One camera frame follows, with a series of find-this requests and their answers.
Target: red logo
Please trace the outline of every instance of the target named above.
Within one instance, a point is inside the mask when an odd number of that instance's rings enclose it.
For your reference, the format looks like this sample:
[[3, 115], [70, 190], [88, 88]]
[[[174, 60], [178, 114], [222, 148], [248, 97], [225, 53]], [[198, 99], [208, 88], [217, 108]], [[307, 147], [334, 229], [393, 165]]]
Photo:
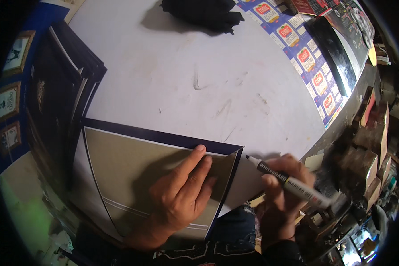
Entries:
[[260, 15], [265, 14], [267, 11], [271, 10], [271, 7], [268, 6], [267, 4], [260, 4], [257, 8], [256, 11], [259, 12]]
[[318, 73], [313, 78], [313, 83], [315, 84], [316, 87], [318, 87], [319, 85], [321, 85], [323, 80], [324, 80], [324, 77], [322, 76], [322, 73]]
[[307, 49], [304, 49], [300, 51], [299, 59], [304, 63], [306, 62], [306, 60], [308, 60], [309, 56], [310, 56], [309, 51]]
[[287, 38], [288, 35], [291, 34], [292, 30], [290, 27], [288, 27], [287, 25], [282, 26], [281, 29], [279, 30], [280, 34], [282, 37]]
[[325, 106], [325, 108], [328, 108], [330, 105], [331, 105], [331, 103], [332, 103], [332, 95], [330, 94], [330, 95], [328, 95], [328, 97], [325, 99], [325, 102], [324, 102], [324, 106]]
[[316, 0], [316, 2], [318, 2], [318, 4], [319, 4], [321, 7], [325, 7], [325, 6], [328, 5], [327, 2], [325, 2], [325, 0]]

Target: gold picture frame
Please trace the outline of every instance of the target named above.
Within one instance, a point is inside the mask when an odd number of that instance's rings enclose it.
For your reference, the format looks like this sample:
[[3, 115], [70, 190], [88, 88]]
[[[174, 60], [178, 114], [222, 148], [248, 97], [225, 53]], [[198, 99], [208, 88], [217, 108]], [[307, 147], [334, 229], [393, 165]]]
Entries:
[[19, 121], [11, 123], [0, 130], [0, 152], [3, 157], [19, 145], [21, 145]]
[[20, 92], [20, 81], [0, 88], [0, 123], [19, 114]]
[[6, 58], [5, 66], [3, 67], [3, 77], [9, 77], [24, 71], [25, 61], [35, 34], [36, 31], [22, 31], [19, 33]]

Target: blue wall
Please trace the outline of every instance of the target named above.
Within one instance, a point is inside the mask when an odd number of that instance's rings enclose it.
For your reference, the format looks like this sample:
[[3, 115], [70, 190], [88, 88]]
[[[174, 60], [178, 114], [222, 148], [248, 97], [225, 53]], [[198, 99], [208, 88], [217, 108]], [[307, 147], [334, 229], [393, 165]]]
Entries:
[[19, 101], [19, 114], [12, 116], [5, 122], [0, 123], [0, 130], [5, 128], [6, 125], [10, 125], [13, 122], [19, 121], [21, 130], [21, 145], [11, 150], [11, 153], [2, 157], [0, 152], [0, 174], [11, 165], [12, 160], [16, 161], [19, 157], [27, 153], [30, 149], [27, 143], [26, 135], [26, 105], [25, 105], [25, 94], [27, 90], [27, 84], [31, 78], [31, 66], [33, 64], [33, 58], [35, 50], [39, 43], [42, 35], [48, 30], [52, 22], [61, 21], [68, 14], [69, 9], [61, 6], [56, 6], [48, 3], [38, 3], [36, 8], [30, 14], [29, 18], [23, 25], [21, 31], [35, 30], [36, 34], [31, 43], [30, 50], [25, 61], [24, 71], [20, 74], [15, 74], [10, 77], [3, 78], [0, 81], [0, 88], [7, 84], [21, 81], [20, 101]]

